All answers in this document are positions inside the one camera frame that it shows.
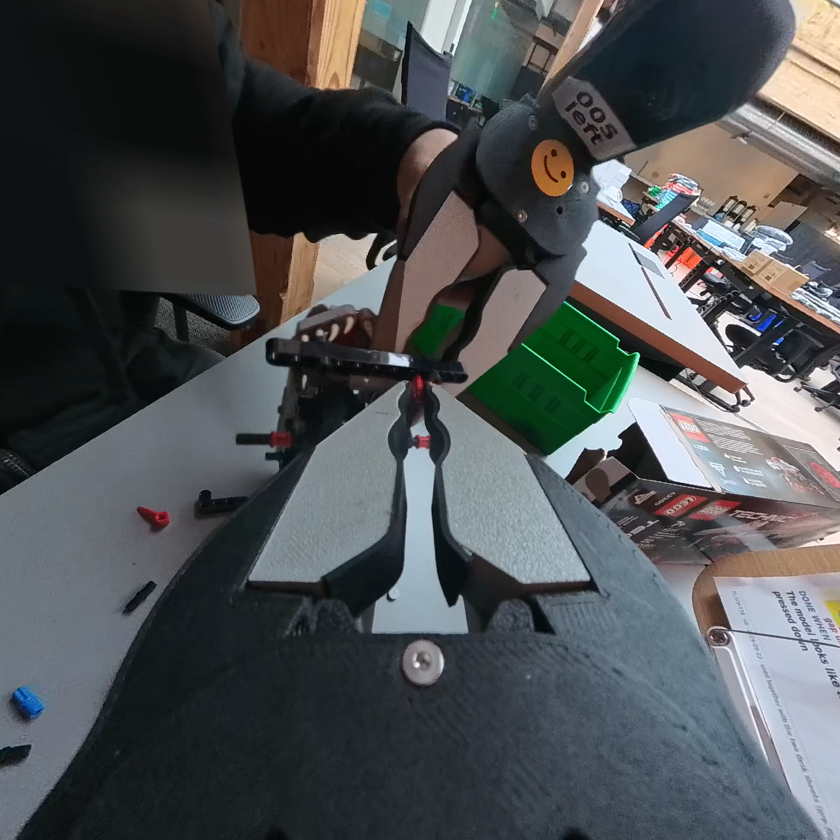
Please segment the person's left forearm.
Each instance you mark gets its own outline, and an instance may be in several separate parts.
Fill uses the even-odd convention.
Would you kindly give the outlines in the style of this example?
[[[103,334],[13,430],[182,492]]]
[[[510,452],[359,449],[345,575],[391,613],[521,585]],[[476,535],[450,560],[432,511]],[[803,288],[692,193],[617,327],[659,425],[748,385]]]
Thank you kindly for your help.
[[[222,65],[251,231],[313,243],[396,233],[404,153],[451,129],[376,89],[303,87],[238,52]]]

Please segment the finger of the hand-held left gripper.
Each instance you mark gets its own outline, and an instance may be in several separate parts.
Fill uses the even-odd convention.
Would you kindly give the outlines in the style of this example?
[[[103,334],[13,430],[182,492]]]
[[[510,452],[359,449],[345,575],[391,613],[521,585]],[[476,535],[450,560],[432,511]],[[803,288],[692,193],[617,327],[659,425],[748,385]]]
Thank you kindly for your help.
[[[410,255],[395,262],[374,329],[373,349],[404,353],[434,308],[436,298],[457,287],[480,244],[473,210],[447,196]]]
[[[452,396],[459,396],[507,356],[544,292],[545,284],[529,269],[501,268],[480,282],[451,347],[467,375],[465,382],[451,386]]]

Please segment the black grey lego model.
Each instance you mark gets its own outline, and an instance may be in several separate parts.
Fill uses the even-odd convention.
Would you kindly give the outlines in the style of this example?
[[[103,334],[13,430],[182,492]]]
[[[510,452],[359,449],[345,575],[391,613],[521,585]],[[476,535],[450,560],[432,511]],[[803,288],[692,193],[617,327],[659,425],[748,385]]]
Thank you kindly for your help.
[[[235,443],[265,448],[266,459],[279,467],[320,444],[395,384],[407,383],[411,394],[416,375],[436,385],[459,384],[467,378],[457,361],[302,341],[300,335],[269,339],[266,362],[287,371],[276,430],[239,433]]]

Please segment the black high-back chair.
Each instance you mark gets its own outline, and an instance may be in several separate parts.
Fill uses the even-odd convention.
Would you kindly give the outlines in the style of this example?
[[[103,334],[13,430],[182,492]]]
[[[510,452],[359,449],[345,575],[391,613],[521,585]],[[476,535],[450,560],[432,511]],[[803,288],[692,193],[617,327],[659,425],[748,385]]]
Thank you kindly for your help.
[[[402,55],[402,104],[436,122],[446,120],[452,56],[439,54],[411,22]]]

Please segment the metal air duct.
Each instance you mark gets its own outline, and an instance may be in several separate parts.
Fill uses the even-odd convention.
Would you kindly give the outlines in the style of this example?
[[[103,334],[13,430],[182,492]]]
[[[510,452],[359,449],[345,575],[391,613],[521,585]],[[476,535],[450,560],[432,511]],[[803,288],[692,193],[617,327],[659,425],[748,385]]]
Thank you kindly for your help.
[[[839,141],[773,104],[755,99],[717,121],[733,139],[751,145],[799,175],[839,190]]]

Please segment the small black red lego piece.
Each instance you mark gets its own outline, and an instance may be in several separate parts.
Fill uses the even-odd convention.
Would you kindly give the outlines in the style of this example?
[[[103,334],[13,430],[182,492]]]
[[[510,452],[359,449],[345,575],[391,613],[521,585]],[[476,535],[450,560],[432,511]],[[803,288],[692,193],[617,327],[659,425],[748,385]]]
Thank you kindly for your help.
[[[427,408],[427,382],[419,374],[411,381],[412,403],[408,413],[408,429],[411,433],[411,447],[418,450],[430,450],[432,438],[429,434],[417,432],[415,427],[425,425]]]

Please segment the slanted wooden beam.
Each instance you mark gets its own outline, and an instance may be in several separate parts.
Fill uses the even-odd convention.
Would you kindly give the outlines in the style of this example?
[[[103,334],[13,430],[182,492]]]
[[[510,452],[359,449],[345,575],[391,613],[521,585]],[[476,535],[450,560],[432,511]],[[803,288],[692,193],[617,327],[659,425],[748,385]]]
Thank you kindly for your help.
[[[553,59],[543,85],[547,87],[550,82],[560,74],[563,68],[581,51],[583,46],[588,44],[598,35],[602,28],[599,14],[604,5],[603,1],[582,1],[570,27],[564,37],[560,49]]]

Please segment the black mesh office chair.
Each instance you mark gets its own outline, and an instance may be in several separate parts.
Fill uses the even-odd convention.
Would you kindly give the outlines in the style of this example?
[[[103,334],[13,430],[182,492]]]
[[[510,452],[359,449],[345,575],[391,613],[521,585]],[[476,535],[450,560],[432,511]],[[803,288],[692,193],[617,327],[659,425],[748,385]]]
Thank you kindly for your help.
[[[260,315],[257,299],[250,295],[189,295],[165,293],[161,296],[171,303],[176,338],[190,340],[187,313],[228,332],[247,329]]]

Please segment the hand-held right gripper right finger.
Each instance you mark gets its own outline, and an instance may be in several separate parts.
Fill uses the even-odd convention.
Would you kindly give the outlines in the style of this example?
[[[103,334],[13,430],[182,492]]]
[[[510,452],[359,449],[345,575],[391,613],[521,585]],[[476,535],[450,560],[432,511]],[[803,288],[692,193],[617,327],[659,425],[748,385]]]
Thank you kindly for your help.
[[[592,578],[526,452],[429,386],[437,577],[451,606],[584,591]]]

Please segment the grey table wooden edge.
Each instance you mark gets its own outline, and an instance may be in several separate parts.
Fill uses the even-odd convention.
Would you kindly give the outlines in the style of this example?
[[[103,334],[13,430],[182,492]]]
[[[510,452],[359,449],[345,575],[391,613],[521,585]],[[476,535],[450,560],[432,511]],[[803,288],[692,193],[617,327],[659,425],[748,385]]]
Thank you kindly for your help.
[[[570,301],[666,382],[737,413],[749,379],[650,250],[601,221],[585,242]]]

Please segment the wooden pillar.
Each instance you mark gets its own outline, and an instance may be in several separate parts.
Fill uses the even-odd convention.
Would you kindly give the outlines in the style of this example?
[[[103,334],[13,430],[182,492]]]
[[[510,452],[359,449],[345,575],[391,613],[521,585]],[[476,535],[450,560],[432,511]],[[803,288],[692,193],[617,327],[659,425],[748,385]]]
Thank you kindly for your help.
[[[240,33],[250,55],[313,88],[348,88],[365,1],[243,1]],[[238,346],[312,304],[319,247],[304,236],[250,236],[260,314]]]

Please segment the instruction sheet on stand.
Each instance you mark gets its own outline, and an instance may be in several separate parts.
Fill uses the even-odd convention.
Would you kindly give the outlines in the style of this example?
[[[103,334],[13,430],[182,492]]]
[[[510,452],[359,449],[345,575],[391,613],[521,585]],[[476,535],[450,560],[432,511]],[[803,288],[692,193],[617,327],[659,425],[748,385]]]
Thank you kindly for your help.
[[[698,626],[704,636],[712,626],[729,627],[716,587],[719,577],[781,577],[838,571],[838,545],[741,553],[712,562],[700,573],[692,591]]]

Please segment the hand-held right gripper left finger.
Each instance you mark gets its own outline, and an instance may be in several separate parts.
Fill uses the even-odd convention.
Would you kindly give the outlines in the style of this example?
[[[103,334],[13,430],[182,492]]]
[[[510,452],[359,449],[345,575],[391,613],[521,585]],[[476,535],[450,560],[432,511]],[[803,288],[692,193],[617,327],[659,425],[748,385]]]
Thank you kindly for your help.
[[[401,382],[313,449],[248,583],[369,610],[403,573],[407,449]]]

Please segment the clear clip bar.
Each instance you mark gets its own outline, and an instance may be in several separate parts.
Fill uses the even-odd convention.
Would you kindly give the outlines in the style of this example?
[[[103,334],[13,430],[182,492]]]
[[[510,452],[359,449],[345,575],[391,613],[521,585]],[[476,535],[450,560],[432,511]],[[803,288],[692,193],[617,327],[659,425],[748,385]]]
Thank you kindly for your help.
[[[793,637],[788,638],[777,633],[756,633],[726,626],[711,626],[706,631],[708,648],[717,662],[723,682],[744,727],[758,743],[759,751],[767,763],[776,770],[787,789],[795,794],[796,790],[786,772],[782,754],[774,739],[769,720],[763,712],[760,698],[749,677],[743,657],[734,642],[736,634],[747,635],[751,638],[767,637],[793,642],[796,640]]]

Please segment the printed instruction sheet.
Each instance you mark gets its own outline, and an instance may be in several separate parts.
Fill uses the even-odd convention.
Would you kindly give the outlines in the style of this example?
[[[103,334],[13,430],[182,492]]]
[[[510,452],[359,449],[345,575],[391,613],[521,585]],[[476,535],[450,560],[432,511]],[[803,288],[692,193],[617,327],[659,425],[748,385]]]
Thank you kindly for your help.
[[[839,838],[839,575],[716,579],[763,748],[823,838]]]

